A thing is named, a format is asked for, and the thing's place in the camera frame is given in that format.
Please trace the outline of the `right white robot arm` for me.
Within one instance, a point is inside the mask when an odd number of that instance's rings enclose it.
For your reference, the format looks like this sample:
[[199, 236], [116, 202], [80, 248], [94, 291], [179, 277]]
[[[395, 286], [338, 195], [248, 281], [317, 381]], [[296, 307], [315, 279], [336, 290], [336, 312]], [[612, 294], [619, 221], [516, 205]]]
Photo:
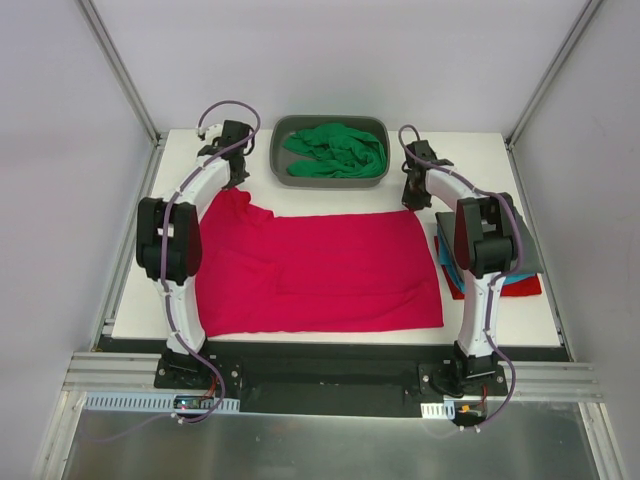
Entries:
[[406, 182], [402, 203], [416, 211], [436, 197], [454, 214], [450, 253], [464, 273], [463, 320], [449, 363], [430, 375], [436, 392], [461, 398], [498, 373], [498, 302], [506, 278], [522, 263], [522, 239], [511, 199], [487, 192], [439, 159], [426, 140], [402, 146]]

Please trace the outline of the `magenta t shirt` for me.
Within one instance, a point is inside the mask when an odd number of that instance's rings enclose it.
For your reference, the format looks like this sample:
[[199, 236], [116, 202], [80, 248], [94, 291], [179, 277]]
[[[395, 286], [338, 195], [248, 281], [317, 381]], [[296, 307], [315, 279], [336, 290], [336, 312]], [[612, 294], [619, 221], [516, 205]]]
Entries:
[[410, 211], [280, 217], [237, 189], [200, 222], [198, 314], [210, 336], [441, 328], [436, 267]]

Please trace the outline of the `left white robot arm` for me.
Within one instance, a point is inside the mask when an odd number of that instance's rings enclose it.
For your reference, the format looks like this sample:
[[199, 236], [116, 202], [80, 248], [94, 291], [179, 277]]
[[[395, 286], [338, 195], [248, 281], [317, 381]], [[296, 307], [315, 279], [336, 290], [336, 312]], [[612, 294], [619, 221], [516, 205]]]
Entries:
[[144, 197], [137, 206], [136, 263], [161, 296], [169, 327], [167, 349], [186, 356], [176, 375], [191, 389], [204, 387], [212, 369], [197, 355], [206, 341], [195, 298], [203, 259], [200, 218], [218, 193], [248, 178], [246, 156], [254, 149], [257, 131], [240, 121], [224, 121], [217, 135], [205, 140], [195, 167], [177, 187], [160, 197]]

